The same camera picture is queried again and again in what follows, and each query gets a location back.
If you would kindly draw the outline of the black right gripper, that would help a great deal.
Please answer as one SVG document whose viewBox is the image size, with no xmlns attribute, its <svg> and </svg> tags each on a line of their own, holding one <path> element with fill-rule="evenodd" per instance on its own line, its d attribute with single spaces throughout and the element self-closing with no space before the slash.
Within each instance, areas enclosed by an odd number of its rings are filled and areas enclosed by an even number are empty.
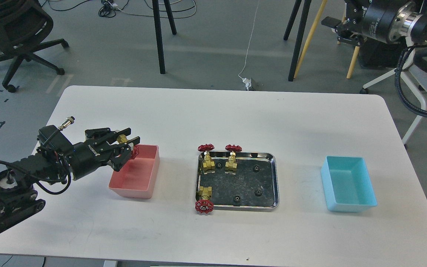
<svg viewBox="0 0 427 267">
<path fill-rule="evenodd" d="M 407 36 L 411 25 L 410 16 L 416 11 L 413 0 L 373 0 L 360 22 L 347 18 L 345 21 L 334 17 L 325 17 L 321 24 L 331 28 L 337 34 L 340 43 L 361 47 L 366 37 L 383 43 L 393 43 Z"/>
</svg>

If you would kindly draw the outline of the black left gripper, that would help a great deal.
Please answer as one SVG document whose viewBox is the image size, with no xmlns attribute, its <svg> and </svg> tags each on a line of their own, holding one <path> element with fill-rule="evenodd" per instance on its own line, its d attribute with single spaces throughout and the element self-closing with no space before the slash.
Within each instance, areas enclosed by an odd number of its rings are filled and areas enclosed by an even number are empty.
<svg viewBox="0 0 427 267">
<path fill-rule="evenodd" d="M 85 130 L 85 142 L 76 143 L 65 155 L 72 173 L 72 180 L 76 181 L 96 171 L 102 166 L 109 165 L 114 171 L 120 171 L 130 158 L 129 148 L 123 144 L 113 147 L 121 135 L 125 137 L 132 133 L 131 128 L 112 131 L 110 128 L 96 128 Z"/>
</svg>

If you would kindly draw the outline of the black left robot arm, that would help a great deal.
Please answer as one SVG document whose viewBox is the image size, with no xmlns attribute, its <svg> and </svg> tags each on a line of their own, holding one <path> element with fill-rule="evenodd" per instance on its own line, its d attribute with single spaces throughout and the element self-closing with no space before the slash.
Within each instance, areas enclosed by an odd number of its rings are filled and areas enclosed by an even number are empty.
<svg viewBox="0 0 427 267">
<path fill-rule="evenodd" d="M 102 166 L 120 171 L 138 151 L 140 137 L 128 139 L 131 129 L 88 129 L 85 141 L 72 144 L 62 131 L 75 121 L 68 117 L 60 126 L 39 129 L 35 154 L 16 162 L 4 162 L 0 172 L 0 233 L 37 214 L 45 207 L 34 184 L 51 195 L 65 192 L 72 181 Z"/>
</svg>

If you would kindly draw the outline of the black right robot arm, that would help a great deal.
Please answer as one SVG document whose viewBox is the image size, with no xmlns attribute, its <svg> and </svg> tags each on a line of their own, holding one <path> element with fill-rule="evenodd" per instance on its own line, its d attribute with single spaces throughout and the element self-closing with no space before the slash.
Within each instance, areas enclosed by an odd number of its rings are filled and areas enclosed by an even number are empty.
<svg viewBox="0 0 427 267">
<path fill-rule="evenodd" d="M 413 64 L 427 72 L 427 7 L 420 13 L 414 0 L 346 0 L 346 19 L 325 17 L 321 24 L 334 30 L 340 42 L 361 47 L 366 38 L 394 43 L 401 37 L 411 39 L 411 46 L 402 50 L 396 71 L 395 87 L 408 110 L 427 117 L 427 111 L 412 104 L 403 94 L 400 76 L 412 51 L 417 49 Z"/>
</svg>

